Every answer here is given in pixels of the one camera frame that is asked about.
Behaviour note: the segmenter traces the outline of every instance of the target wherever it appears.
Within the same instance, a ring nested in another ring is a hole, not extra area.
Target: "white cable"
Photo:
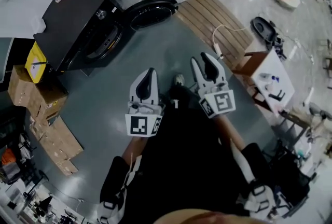
[[[77,210],[78,210],[78,207],[79,207],[79,205],[80,205],[81,203],[82,203],[81,201],[78,201],[78,205],[77,205],[77,207],[76,207],[76,210],[75,210],[75,212],[77,212]]]
[[[218,59],[223,59],[224,55],[223,55],[222,51],[220,50],[219,44],[214,41],[214,34],[218,30],[218,28],[220,28],[222,26],[224,26],[226,29],[228,29],[230,31],[243,31],[243,30],[246,30],[247,28],[249,28],[249,27],[245,27],[243,29],[234,30],[234,29],[231,29],[230,27],[228,27],[228,26],[226,26],[224,24],[220,24],[218,27],[216,27],[216,29],[212,33],[212,42],[213,42],[213,48],[214,48],[215,52],[217,53],[217,55],[219,56]]]
[[[230,31],[243,31],[243,30],[246,30],[246,29],[249,29],[250,26],[248,27],[244,27],[243,29],[239,29],[239,30],[234,30],[234,29],[231,29],[230,27],[224,25],[224,24],[220,24],[218,27],[216,27],[216,29],[213,31],[212,33],[212,41],[213,41],[213,44],[216,44],[216,42],[214,41],[214,34],[216,33],[216,31],[218,30],[218,28],[224,26],[226,29],[230,30]]]

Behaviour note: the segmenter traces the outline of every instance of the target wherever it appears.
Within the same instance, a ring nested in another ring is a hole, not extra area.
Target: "black appliance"
[[[104,67],[135,31],[174,14],[175,0],[145,0],[123,11],[110,0],[52,0],[43,15],[46,29],[34,34],[56,71]]]

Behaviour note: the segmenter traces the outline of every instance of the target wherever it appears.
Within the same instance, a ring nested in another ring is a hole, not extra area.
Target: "cardboard box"
[[[51,125],[47,121],[36,122],[33,118],[30,121],[31,131],[62,173],[69,176],[77,172],[77,168],[69,160],[83,152],[83,148],[62,118],[59,116]]]
[[[45,135],[47,129],[49,128],[49,123],[47,120],[42,120],[40,122],[36,122],[31,116],[30,116],[30,130],[34,134],[34,136],[39,141],[42,136]]]
[[[59,163],[57,166],[66,176],[71,176],[72,174],[78,172],[78,169],[69,160]]]
[[[8,87],[8,93],[13,104],[27,107],[33,88],[34,84],[24,65],[14,65]]]
[[[58,115],[67,99],[67,91],[57,78],[34,84],[24,65],[13,67],[8,93],[14,105],[26,107],[39,123]]]
[[[63,161],[68,160],[68,156],[59,148],[57,140],[53,139],[54,138],[48,137],[46,133],[39,142],[51,160],[58,165]]]
[[[58,115],[66,99],[67,91],[56,78],[44,80],[34,85],[27,109],[36,122],[49,120]]]
[[[54,121],[51,127],[53,129],[50,130],[49,135],[58,138],[60,149],[67,154],[69,159],[83,152],[83,148],[68,129],[61,116]]]

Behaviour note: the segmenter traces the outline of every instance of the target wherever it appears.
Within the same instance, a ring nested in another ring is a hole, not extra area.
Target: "white label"
[[[38,58],[35,58],[35,59],[33,60],[33,63],[38,63],[38,62],[39,62]],[[34,78],[36,78],[39,69],[40,69],[40,64],[32,64],[32,65],[31,65],[31,67],[30,67],[30,73],[31,73],[31,75],[32,75]]]

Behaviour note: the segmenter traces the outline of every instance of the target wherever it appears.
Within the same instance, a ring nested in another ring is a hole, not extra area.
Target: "wire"
[[[195,86],[195,85],[196,85],[196,83],[192,84],[188,89],[192,89],[193,86]]]
[[[249,27],[250,27],[250,26],[248,26],[248,27],[244,27],[243,29],[234,30],[234,29],[231,29],[230,27],[228,27],[228,26],[226,26],[226,25],[224,25],[224,24],[220,24],[218,27],[215,28],[215,30],[214,30],[213,33],[212,33],[212,41],[213,41],[213,44],[216,44],[216,42],[214,41],[214,34],[215,34],[216,31],[218,30],[218,28],[220,28],[220,27],[222,27],[222,26],[225,27],[226,29],[230,30],[230,31],[244,31],[244,30],[246,30],[246,29],[249,29]]]
[[[83,203],[83,202],[81,202],[81,201],[78,201],[78,205],[77,205],[77,207],[76,207],[76,210],[75,210],[75,212],[77,212],[77,210],[78,210],[78,207],[79,207],[79,205],[80,205],[81,203]]]
[[[46,184],[48,183],[49,185],[52,185],[59,193],[63,194],[65,197],[68,197],[69,199],[73,199],[73,200],[76,200],[78,202],[80,202],[80,198],[75,198],[75,197],[71,197],[70,195],[68,194],[65,194],[64,192],[61,192],[55,185],[53,185],[52,183],[50,183],[49,181],[46,181],[45,183],[43,184]],[[93,202],[90,202],[90,201],[86,201],[84,200],[84,203],[89,203],[89,204],[94,204],[94,205],[99,205],[99,203],[93,203]]]

